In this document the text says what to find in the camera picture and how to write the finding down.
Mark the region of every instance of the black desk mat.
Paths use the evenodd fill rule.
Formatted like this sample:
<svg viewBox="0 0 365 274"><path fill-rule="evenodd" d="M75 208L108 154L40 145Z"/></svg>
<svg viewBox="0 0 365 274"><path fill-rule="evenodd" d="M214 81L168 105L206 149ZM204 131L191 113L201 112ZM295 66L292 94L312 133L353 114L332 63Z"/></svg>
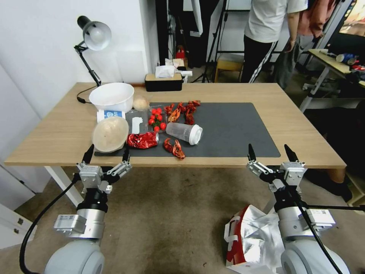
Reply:
<svg viewBox="0 0 365 274"><path fill-rule="evenodd" d="M195 146L179 140L186 157L247 157L249 143L253 145L257 157L280 157L280 152L252 103L202 103L197 107L194 119L203 128L203 135ZM180 116L179 122L185 122L184 115ZM171 137L170 143L173 144L172 136L160 133L157 147L146 150L131 148L130 155L173 157L162 145L167 137ZM95 152L94 155L122 156L123 152L122 148L112 153Z"/></svg>

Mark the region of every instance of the tissue box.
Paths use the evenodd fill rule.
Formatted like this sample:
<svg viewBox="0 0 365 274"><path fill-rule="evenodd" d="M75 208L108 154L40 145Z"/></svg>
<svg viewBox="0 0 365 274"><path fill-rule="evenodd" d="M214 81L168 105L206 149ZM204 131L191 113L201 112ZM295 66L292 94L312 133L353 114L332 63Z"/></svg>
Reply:
<svg viewBox="0 0 365 274"><path fill-rule="evenodd" d="M156 78L154 74L147 74L144 83L146 91L180 91L183 88L183 78L179 73L171 78Z"/></svg>

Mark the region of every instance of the lamp shade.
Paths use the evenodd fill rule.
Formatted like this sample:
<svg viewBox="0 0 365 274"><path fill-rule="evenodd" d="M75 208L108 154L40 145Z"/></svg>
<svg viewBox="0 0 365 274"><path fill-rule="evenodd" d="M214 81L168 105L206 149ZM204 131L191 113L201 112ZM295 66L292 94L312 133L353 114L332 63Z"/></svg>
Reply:
<svg viewBox="0 0 365 274"><path fill-rule="evenodd" d="M110 28L101 22L90 21L86 16L80 16L77 24L83 30L86 46L94 51L105 49L111 40Z"/></svg>

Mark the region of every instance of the red and white box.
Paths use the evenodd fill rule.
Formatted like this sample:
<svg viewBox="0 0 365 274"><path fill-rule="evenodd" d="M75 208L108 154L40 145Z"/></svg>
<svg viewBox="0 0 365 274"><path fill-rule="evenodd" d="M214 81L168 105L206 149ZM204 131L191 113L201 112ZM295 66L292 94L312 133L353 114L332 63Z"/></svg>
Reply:
<svg viewBox="0 0 365 274"><path fill-rule="evenodd" d="M241 274L273 274L284 251L277 214L249 205L225 225L226 267Z"/></svg>

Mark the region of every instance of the table leg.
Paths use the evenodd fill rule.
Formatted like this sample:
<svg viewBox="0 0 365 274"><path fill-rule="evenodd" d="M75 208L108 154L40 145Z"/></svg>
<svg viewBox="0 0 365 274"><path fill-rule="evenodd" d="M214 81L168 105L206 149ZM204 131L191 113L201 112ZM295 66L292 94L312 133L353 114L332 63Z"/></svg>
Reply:
<svg viewBox="0 0 365 274"><path fill-rule="evenodd" d="M270 200L267 202L267 204L262 212L265 214L274 213L275 212L275 209L274 209L275 203L276 203L276 199L275 199L274 194L272 194Z"/></svg>
<svg viewBox="0 0 365 274"><path fill-rule="evenodd" d="M64 172L62 167L45 166L45 168L62 190L65 190L70 185L71 180ZM77 206L84 200L74 186L71 187L70 190L66 192L66 195L75 206Z"/></svg>
<svg viewBox="0 0 365 274"><path fill-rule="evenodd" d="M313 99L313 96L316 94L317 90L319 89L319 87L321 86L322 82L324 81L324 79L326 79L326 76L329 72L329 68L325 67L324 70L322 71L321 75L319 76L317 82L314 84L314 88L311 89L311 91L309 92L309 94L307 95L307 97L303 100L303 102L301 103L299 109L301 112L304 112L307 107L309 106L310 102Z"/></svg>

